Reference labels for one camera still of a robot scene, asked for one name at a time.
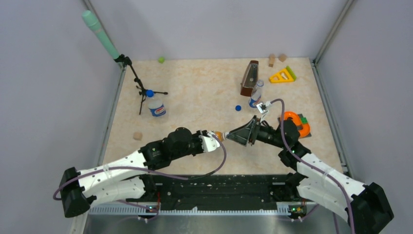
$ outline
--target wooden block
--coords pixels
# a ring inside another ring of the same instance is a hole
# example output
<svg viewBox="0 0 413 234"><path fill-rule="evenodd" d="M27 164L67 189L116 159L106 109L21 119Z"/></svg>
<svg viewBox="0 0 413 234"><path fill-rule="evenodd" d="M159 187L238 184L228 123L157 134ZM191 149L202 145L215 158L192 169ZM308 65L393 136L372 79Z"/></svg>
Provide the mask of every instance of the wooden block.
<svg viewBox="0 0 413 234"><path fill-rule="evenodd" d="M135 140L142 140L142 133L141 132L135 132L133 134L133 139Z"/></svg>
<svg viewBox="0 0 413 234"><path fill-rule="evenodd" d="M278 56L278 60L280 60L281 62L284 62L287 59L287 55L285 54L280 54L280 56Z"/></svg>
<svg viewBox="0 0 413 234"><path fill-rule="evenodd" d="M275 62L275 55L274 55L274 54L270 54L268 66L269 66L269 67L273 67L273 66L274 66L274 62Z"/></svg>

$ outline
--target green microphone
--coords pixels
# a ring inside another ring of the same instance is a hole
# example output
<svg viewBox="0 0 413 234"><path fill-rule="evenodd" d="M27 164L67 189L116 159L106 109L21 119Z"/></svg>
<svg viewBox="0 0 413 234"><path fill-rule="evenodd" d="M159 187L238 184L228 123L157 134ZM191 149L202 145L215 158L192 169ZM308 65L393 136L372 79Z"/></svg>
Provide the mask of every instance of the green microphone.
<svg viewBox="0 0 413 234"><path fill-rule="evenodd" d="M82 13L82 18L83 21L85 21L86 26L94 32L100 43L102 43L103 47L105 47L106 51L108 51L112 58L119 58L119 52L116 50L111 40L109 40L108 35L106 35L97 17L91 11L85 11Z"/></svg>

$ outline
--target tripod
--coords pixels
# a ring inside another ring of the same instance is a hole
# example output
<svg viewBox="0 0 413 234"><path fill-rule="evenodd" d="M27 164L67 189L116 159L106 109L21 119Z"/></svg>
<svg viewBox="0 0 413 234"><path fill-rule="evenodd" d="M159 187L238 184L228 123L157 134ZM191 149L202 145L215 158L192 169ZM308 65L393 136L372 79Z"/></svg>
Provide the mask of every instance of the tripod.
<svg viewBox="0 0 413 234"><path fill-rule="evenodd" d="M136 86L137 89L139 89L139 95L142 96L141 99L141 106L139 108L139 115L141 115L142 112L142 103L146 100L146 91L147 89L145 89L143 87L142 81L141 79L138 77L138 75L135 72L135 69L132 67L132 61L129 57L126 57L124 54L121 54L117 59L115 59L115 62L121 62L123 67L125 68L126 66L129 65L129 67L131 67L133 74L135 75L135 79L133 81L135 81L136 83L138 83L138 85ZM158 91L154 91L155 94L164 94L167 95L167 92L158 92Z"/></svg>

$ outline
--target table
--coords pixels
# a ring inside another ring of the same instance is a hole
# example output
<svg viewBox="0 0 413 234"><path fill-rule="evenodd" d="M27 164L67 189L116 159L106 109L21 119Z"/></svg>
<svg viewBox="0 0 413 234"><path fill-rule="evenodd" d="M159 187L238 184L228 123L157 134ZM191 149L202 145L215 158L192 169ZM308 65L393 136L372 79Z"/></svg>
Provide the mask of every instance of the table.
<svg viewBox="0 0 413 234"><path fill-rule="evenodd" d="M141 97L133 73L128 68L122 84L119 101L104 156L104 163L127 156L147 143L165 138L178 127L186 127L193 133L197 130L226 132L248 123L257 109L248 105L248 97L240 95L240 83L251 60L259 61L259 78L264 80L262 100L282 98L285 110L303 114L310 126L311 137L300 142L321 160L342 172L340 159L333 141L319 90L309 58L276 60L268 66L268 58L240 59L192 59L136 61L133 66L147 89L167 91L160 95L167 109L163 117L152 117L144 102L139 116ZM295 82L271 84L268 78L291 67L297 76ZM242 110L237 112L236 105ZM270 108L266 120L274 128L281 113L281 104ZM143 133L141 141L132 138L133 133ZM228 156L217 174L286 174L293 172L278 158L279 148L256 142L243 147L232 141L224 141ZM170 174L205 174L217 168L223 159L222 149L214 152L186 156L177 159L160 171Z"/></svg>

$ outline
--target plastic bottle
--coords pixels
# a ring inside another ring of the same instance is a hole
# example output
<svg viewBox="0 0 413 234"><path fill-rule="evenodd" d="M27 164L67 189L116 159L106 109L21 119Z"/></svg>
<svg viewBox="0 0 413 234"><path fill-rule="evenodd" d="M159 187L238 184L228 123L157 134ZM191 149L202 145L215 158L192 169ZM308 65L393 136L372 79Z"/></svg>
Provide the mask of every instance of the plastic bottle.
<svg viewBox="0 0 413 234"><path fill-rule="evenodd" d="M261 101L261 94L263 93L264 81L259 79L254 89L252 90L251 97L249 98L249 106L257 108L257 104Z"/></svg>
<svg viewBox="0 0 413 234"><path fill-rule="evenodd" d="M148 97L149 110L152 113L152 116L155 116L155 117L163 116L164 114L166 114L167 110L165 109L165 106L162 100L159 99L158 97L155 97L154 95L155 94L153 93L152 90L146 91L146 96Z"/></svg>

